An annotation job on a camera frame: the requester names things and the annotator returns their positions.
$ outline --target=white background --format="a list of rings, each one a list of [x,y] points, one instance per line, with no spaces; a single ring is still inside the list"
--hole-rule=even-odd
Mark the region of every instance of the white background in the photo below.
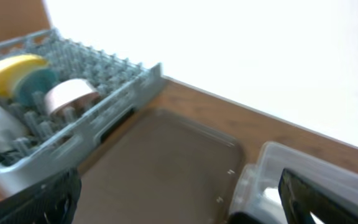
[[[45,0],[64,37],[358,146],[358,0]]]

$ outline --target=wooden table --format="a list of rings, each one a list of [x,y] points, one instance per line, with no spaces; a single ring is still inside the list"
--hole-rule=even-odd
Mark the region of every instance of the wooden table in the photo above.
[[[144,110],[151,108],[165,108],[174,111],[236,137],[244,148],[248,163],[257,161],[260,149],[266,141],[276,141],[358,173],[358,148],[356,147],[173,81],[168,81],[163,92],[152,100]],[[112,133],[78,167],[79,171],[83,174],[97,162],[143,111],[135,114]]]

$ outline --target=black object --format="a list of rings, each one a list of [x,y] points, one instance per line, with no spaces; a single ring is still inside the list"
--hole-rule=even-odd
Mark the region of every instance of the black object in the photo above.
[[[283,170],[278,192],[289,224],[315,224],[311,213],[325,224],[358,224],[357,205],[292,170]]]
[[[61,171],[0,202],[0,223],[69,224],[81,192],[75,169]]]
[[[227,224],[262,224],[244,212],[236,212],[229,217]]]

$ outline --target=dish rack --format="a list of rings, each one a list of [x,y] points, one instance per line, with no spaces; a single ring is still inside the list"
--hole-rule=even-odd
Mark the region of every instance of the dish rack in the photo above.
[[[89,104],[81,114],[68,108],[64,117],[50,117],[45,113],[43,96],[35,97],[35,108],[0,98],[0,106],[30,130],[27,137],[12,139],[14,149],[0,161],[0,186],[6,195],[66,167],[77,166],[117,122],[143,107],[164,86],[161,64],[146,69],[141,63],[135,65],[128,59],[64,39],[55,29],[0,43],[0,60],[20,54],[46,58],[49,68],[58,74],[59,83],[71,78],[87,79],[101,99]]]

